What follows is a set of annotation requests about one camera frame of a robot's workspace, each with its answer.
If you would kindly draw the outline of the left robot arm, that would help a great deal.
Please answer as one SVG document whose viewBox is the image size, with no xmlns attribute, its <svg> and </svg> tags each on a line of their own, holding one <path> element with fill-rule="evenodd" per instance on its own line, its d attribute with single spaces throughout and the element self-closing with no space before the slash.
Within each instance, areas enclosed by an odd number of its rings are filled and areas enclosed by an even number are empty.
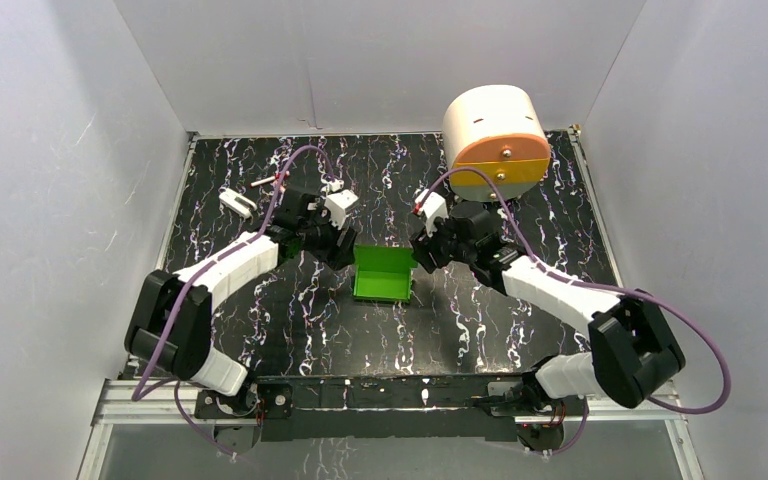
<svg viewBox="0 0 768 480">
<path fill-rule="evenodd" d="M 215 311 L 250 282 L 302 252 L 334 271 L 355 261 L 357 232 L 348 220 L 358 197 L 348 189 L 318 194 L 285 187 L 255 231 L 245 231 L 217 253 L 174 273 L 147 275 L 124 337 L 125 350 L 174 379 L 220 395 L 235 416 L 254 411 L 257 387 L 249 368 L 212 343 Z"/>
</svg>

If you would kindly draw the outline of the green paper box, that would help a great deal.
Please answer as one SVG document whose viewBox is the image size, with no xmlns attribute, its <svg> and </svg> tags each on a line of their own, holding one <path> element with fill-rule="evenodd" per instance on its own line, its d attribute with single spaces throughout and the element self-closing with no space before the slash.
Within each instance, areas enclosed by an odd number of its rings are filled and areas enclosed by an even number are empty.
<svg viewBox="0 0 768 480">
<path fill-rule="evenodd" d="M 361 301 L 407 302 L 418 263 L 406 247 L 356 245 L 353 297 Z"/>
</svg>

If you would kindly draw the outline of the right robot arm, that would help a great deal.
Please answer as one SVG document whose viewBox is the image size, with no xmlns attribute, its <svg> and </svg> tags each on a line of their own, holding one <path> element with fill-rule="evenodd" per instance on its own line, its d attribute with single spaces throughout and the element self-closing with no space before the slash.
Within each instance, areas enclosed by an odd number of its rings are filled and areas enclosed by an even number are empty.
<svg viewBox="0 0 768 480">
<path fill-rule="evenodd" d="M 537 414 L 571 396 L 606 396 L 639 406 L 686 365 L 661 309 L 652 302 L 577 285 L 540 265 L 501 236 L 498 215 L 477 202 L 448 208 L 435 195 L 414 208 L 423 226 L 410 239 L 415 260 L 432 273 L 452 262 L 507 297 L 527 302 L 584 336 L 589 349 L 539 361 L 523 374 L 510 399 Z"/>
</svg>

